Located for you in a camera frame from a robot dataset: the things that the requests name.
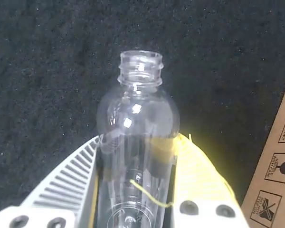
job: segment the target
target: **yellow string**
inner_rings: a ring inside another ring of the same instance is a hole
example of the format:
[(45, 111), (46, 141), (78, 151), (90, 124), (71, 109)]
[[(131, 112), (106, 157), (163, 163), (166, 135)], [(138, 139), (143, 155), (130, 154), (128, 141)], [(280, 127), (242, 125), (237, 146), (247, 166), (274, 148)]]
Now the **yellow string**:
[(172, 202), (169, 203), (162, 203), (158, 201), (156, 198), (154, 198), (146, 189), (144, 189), (142, 186), (140, 186), (138, 183), (136, 183), (133, 179), (130, 180), (130, 183), (134, 185), (138, 190), (140, 190), (142, 193), (144, 193), (153, 203), (156, 205), (162, 207), (162, 208), (168, 208), (173, 206)]

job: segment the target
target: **dark carpet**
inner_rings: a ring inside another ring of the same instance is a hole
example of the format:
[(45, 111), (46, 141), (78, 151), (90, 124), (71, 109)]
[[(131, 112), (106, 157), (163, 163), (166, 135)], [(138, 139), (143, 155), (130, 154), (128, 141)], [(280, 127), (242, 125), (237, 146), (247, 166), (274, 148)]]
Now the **dark carpet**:
[(285, 91), (285, 0), (0, 0), (0, 209), (94, 136), (128, 49), (163, 54), (181, 132), (242, 202)]

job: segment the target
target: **clear plastic bottle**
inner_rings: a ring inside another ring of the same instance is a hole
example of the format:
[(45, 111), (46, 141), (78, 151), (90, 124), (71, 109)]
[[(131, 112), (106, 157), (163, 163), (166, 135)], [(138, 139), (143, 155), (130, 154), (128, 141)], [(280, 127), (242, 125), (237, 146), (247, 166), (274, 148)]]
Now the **clear plastic bottle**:
[(102, 161), (97, 227), (161, 228), (165, 209), (130, 180), (166, 202), (178, 110), (160, 87), (162, 55), (125, 51), (119, 68), (120, 84), (103, 97), (97, 110)]

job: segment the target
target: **bottle mouth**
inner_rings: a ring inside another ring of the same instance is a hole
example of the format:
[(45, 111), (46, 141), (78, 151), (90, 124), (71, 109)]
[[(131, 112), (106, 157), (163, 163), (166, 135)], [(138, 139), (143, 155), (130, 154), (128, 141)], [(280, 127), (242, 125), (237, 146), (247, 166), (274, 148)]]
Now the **bottle mouth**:
[(120, 54), (120, 75), (122, 84), (137, 86), (159, 86), (162, 84), (162, 55), (153, 51), (129, 50)]

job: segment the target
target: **cardboard box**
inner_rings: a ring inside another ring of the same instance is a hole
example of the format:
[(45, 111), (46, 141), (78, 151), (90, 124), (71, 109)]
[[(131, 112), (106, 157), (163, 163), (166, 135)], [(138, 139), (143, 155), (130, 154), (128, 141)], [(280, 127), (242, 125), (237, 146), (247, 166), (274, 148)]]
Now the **cardboard box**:
[(251, 228), (285, 228), (285, 95), (242, 210)]

